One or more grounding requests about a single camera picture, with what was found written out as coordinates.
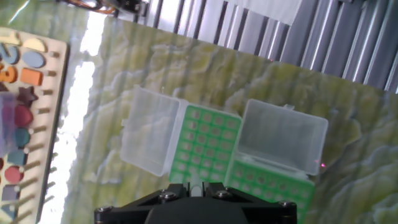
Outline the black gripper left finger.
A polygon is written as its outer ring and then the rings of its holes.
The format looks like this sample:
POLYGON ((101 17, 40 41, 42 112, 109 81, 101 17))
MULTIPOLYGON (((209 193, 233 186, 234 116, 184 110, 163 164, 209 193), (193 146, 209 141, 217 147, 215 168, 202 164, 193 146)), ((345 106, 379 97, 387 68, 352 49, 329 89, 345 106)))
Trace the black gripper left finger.
POLYGON ((95 224, 144 224, 150 211, 167 202, 188 197, 189 184, 170 184, 122 207, 102 206, 94 211, 95 224))

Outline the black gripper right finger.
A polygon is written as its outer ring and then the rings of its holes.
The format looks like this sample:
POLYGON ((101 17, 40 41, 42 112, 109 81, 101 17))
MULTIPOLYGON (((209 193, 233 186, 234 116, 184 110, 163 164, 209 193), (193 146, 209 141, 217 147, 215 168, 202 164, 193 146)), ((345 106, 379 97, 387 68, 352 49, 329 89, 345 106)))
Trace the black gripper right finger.
POLYGON ((231 215, 242 214, 247 223, 297 224, 297 204, 291 201, 268 202, 221 182, 204 182, 203 195, 221 200, 235 206, 238 211, 231 215))

